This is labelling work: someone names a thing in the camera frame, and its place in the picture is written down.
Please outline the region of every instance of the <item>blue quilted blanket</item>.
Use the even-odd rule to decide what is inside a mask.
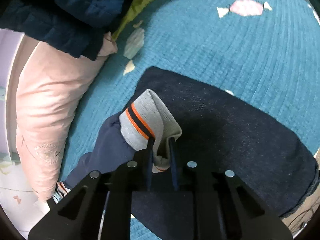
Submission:
[[[117,40],[119,52],[107,60],[78,106],[61,180],[93,149],[103,121],[122,110],[139,77],[152,65],[230,90],[276,118],[316,152],[320,26],[312,9],[304,0],[253,0],[268,2],[272,10],[247,17],[229,11],[220,18],[217,7],[229,8],[235,1],[155,0],[126,26]],[[135,69],[124,75],[129,62],[123,56],[126,40],[140,20],[144,46],[133,58]]]

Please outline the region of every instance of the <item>dark navy fabric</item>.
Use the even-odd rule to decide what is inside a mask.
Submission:
[[[67,52],[95,60],[106,28],[125,0],[12,0],[0,18],[8,28]]]
[[[294,212],[319,184],[312,154],[268,114],[216,87],[156,67],[141,76],[127,105],[146,89],[161,98],[182,129],[177,140],[182,163],[233,170],[280,217]],[[80,159],[65,181],[67,187],[92,170],[113,171],[133,158],[135,151],[120,132],[119,114],[104,122],[93,152]],[[169,188],[171,179],[169,169],[154,174],[152,183]],[[148,233],[149,239],[192,240],[192,207],[191,193],[132,194],[132,214],[155,234]]]
[[[270,115],[217,87],[157,67],[143,73],[127,106],[146,89],[161,98],[182,129],[182,162],[233,170],[279,216],[294,211],[319,184],[313,155]]]
[[[120,113],[117,113],[105,120],[93,152],[84,154],[67,177],[65,181],[67,188],[73,188],[90,171],[98,170],[101,173],[115,171],[118,166],[133,159],[135,150],[121,135],[119,115]]]

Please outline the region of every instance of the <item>navy jacket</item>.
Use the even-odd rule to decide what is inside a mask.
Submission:
[[[0,16],[8,28],[67,52],[95,60],[107,27],[125,0],[11,0]]]

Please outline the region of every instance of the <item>green fabric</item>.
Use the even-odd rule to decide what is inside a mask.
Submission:
[[[127,14],[124,16],[124,18],[121,21],[121,24],[119,28],[115,31],[115,33],[112,35],[112,38],[116,40],[119,36],[119,34],[123,31],[125,26],[133,21],[135,17],[142,12],[142,10],[153,0],[133,0],[132,4],[127,12]]]

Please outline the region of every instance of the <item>pink cloth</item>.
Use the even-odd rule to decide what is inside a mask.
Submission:
[[[237,0],[231,5],[230,12],[241,16],[261,15],[263,5],[253,0]]]
[[[105,41],[104,46],[105,55],[117,51],[113,41]],[[106,58],[77,59],[40,42],[20,75],[16,146],[23,171],[40,200],[47,200],[55,190],[79,99]]]

